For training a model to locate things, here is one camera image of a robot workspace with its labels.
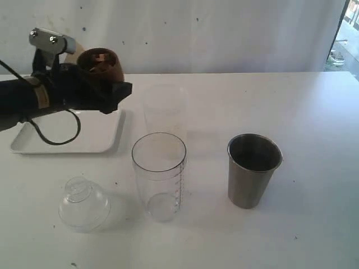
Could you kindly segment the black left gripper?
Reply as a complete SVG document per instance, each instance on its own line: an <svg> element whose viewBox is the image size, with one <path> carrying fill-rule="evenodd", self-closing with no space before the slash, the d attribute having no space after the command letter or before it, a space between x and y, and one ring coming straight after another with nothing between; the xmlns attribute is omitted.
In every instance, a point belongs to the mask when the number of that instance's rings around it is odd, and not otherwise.
<svg viewBox="0 0 359 269"><path fill-rule="evenodd" d="M132 94L132 83L121 71L87 72L80 77L76 65L60 64L59 56L36 50L31 77L39 109L98 110L110 114Z"/></svg>

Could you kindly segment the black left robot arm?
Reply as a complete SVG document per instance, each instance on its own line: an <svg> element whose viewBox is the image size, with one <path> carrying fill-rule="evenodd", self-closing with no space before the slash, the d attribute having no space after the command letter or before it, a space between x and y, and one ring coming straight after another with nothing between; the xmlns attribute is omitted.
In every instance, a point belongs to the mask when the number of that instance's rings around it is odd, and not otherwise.
<svg viewBox="0 0 359 269"><path fill-rule="evenodd" d="M1 130L63 110L110 114L132 93L115 52L105 48L81 53L76 63L56 64L23 80L1 82Z"/></svg>

